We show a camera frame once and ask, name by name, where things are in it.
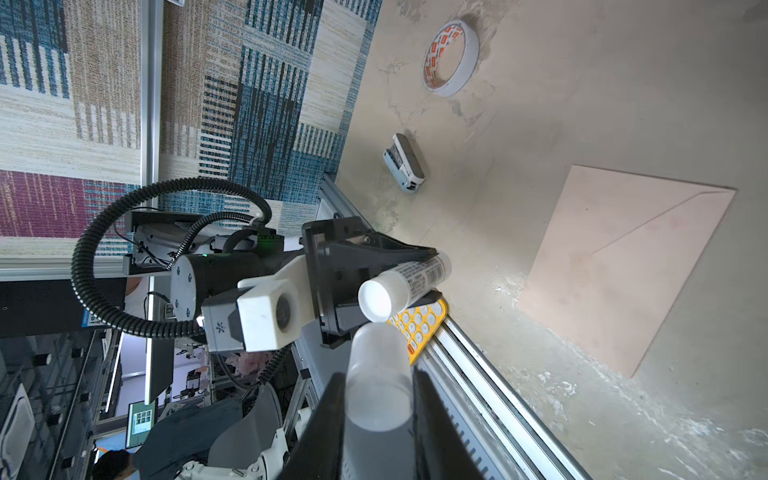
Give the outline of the white glue stick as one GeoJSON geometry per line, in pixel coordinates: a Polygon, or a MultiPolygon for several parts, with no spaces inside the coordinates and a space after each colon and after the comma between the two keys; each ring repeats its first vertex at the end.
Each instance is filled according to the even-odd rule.
{"type": "Polygon", "coordinates": [[[452,262],[442,251],[423,262],[407,262],[365,281],[358,290],[358,304],[371,322],[382,323],[405,311],[443,283],[452,262]]]}

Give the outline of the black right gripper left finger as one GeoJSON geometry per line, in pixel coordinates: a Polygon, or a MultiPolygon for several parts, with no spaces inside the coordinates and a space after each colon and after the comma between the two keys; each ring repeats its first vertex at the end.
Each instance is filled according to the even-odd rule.
{"type": "Polygon", "coordinates": [[[335,373],[278,479],[342,478],[346,375],[335,373]]]}

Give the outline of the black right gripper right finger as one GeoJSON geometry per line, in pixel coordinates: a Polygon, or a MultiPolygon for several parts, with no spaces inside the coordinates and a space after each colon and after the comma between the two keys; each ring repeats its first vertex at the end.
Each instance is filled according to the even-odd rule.
{"type": "Polygon", "coordinates": [[[430,376],[413,372],[416,479],[482,479],[430,376]]]}

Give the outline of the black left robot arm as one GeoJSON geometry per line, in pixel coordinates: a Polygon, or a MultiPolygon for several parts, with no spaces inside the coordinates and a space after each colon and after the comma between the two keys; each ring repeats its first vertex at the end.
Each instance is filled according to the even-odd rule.
{"type": "Polygon", "coordinates": [[[117,199],[78,240],[71,281],[86,310],[123,333],[148,339],[203,341],[210,352],[279,351],[310,323],[335,349],[369,322],[383,323],[439,298],[451,274],[449,257],[374,230],[358,216],[304,224],[301,247],[288,251],[269,227],[272,212],[251,189],[214,178],[157,182],[117,199]],[[170,262],[159,267],[171,282],[171,321],[127,314],[97,289],[97,248],[116,222],[154,198],[202,190],[250,201],[258,215],[216,212],[193,218],[170,262]]]}

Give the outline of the translucent glue stick cap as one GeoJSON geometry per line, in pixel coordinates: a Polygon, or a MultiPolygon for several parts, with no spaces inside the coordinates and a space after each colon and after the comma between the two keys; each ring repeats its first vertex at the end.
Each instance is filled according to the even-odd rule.
{"type": "Polygon", "coordinates": [[[412,369],[406,339],[397,328],[368,323],[355,334],[345,414],[345,459],[357,479],[412,477],[412,369]]]}

